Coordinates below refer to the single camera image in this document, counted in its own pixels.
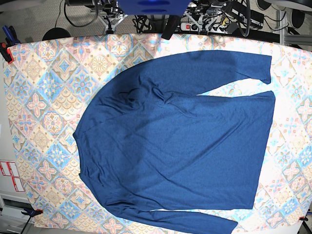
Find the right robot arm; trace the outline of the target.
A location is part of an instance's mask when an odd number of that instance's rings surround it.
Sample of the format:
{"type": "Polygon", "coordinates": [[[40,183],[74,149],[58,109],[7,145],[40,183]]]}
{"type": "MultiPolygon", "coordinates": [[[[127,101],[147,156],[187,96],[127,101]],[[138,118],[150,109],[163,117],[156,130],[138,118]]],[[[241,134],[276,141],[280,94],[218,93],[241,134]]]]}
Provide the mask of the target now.
{"type": "Polygon", "coordinates": [[[105,34],[114,34],[116,27],[128,16],[119,7],[117,0],[66,0],[64,3],[64,16],[66,20],[75,28],[82,28],[91,25],[97,19],[104,25],[105,34]],[[94,13],[94,18],[87,24],[74,24],[66,13],[66,7],[83,6],[94,13]]]}

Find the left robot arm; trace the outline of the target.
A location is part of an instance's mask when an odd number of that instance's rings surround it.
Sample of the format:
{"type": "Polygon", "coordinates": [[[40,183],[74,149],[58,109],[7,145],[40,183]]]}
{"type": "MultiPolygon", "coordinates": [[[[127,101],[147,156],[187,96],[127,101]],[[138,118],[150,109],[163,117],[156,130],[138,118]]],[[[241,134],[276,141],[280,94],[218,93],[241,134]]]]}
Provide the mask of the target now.
{"type": "Polygon", "coordinates": [[[202,35],[238,31],[245,36],[264,23],[264,15],[252,10],[249,0],[193,0],[183,16],[187,20],[181,21],[180,31],[202,35]]]}

